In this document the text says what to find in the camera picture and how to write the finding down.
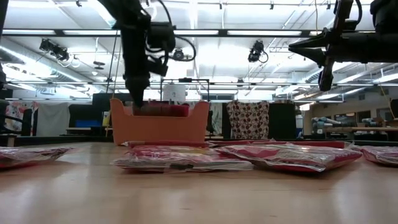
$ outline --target floral fabric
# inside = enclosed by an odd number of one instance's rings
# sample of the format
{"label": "floral fabric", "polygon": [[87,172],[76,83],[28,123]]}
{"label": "floral fabric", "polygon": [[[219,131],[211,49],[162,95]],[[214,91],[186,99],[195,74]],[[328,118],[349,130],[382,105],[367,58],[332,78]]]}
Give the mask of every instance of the floral fabric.
{"label": "floral fabric", "polygon": [[268,102],[227,104],[232,137],[236,139],[268,138]]}

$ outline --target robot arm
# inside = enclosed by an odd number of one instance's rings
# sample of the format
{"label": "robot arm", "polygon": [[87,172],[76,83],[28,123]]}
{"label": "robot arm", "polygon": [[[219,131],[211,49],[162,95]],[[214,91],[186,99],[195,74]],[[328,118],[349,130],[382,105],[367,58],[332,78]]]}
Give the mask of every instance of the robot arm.
{"label": "robot arm", "polygon": [[331,89],[334,62],[398,62],[398,0],[375,0],[371,4],[375,32],[360,33],[355,28],[362,18],[359,7],[357,21],[347,20],[353,0],[336,0],[335,21],[331,29],[324,28],[321,34],[289,45],[291,52],[308,57],[323,67],[318,85],[321,91]]}
{"label": "robot arm", "polygon": [[[121,33],[125,62],[123,78],[134,105],[140,108],[143,105],[144,90],[149,86],[149,72],[163,77],[167,73],[169,52],[175,48],[174,27],[171,21],[151,22],[150,15],[142,8],[139,0],[99,2],[116,19],[113,28],[119,29]],[[146,50],[151,49],[163,50],[164,61],[153,56],[148,60]]]}

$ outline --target orange bin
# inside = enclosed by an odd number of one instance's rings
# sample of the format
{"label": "orange bin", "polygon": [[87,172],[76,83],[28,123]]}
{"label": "orange bin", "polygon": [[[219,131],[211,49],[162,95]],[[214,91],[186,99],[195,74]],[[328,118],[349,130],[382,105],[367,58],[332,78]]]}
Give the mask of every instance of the orange bin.
{"label": "orange bin", "polygon": [[208,102],[198,102],[187,117],[134,116],[131,107],[111,99],[113,141],[193,141],[204,142]]}

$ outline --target clear plastic wrap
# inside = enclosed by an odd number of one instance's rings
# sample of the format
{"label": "clear plastic wrap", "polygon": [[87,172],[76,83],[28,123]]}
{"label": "clear plastic wrap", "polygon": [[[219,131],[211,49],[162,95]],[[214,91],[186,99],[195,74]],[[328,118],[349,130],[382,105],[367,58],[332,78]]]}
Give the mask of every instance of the clear plastic wrap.
{"label": "clear plastic wrap", "polygon": [[353,146],[360,150],[365,159],[389,166],[398,166],[398,147],[390,146]]}
{"label": "clear plastic wrap", "polygon": [[343,141],[275,141],[271,140],[238,140],[238,141],[207,141],[212,147],[235,145],[267,145],[267,144],[296,144],[299,146],[321,146],[344,149],[350,142]]}
{"label": "clear plastic wrap", "polygon": [[44,161],[54,161],[73,147],[19,148],[0,147],[0,169],[30,166]]}
{"label": "clear plastic wrap", "polygon": [[112,164],[123,169],[154,172],[253,169],[250,162],[191,146],[134,146]]}
{"label": "clear plastic wrap", "polygon": [[360,152],[334,147],[268,144],[225,146],[215,149],[262,167],[299,172],[322,172],[353,162]]}

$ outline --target workbench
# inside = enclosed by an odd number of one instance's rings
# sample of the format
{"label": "workbench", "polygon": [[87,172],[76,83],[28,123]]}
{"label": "workbench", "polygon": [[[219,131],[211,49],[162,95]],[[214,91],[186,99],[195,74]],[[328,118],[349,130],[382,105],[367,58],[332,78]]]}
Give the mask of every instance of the workbench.
{"label": "workbench", "polygon": [[363,158],[322,175],[129,174],[112,143],[0,172],[0,223],[396,223],[397,169]]}

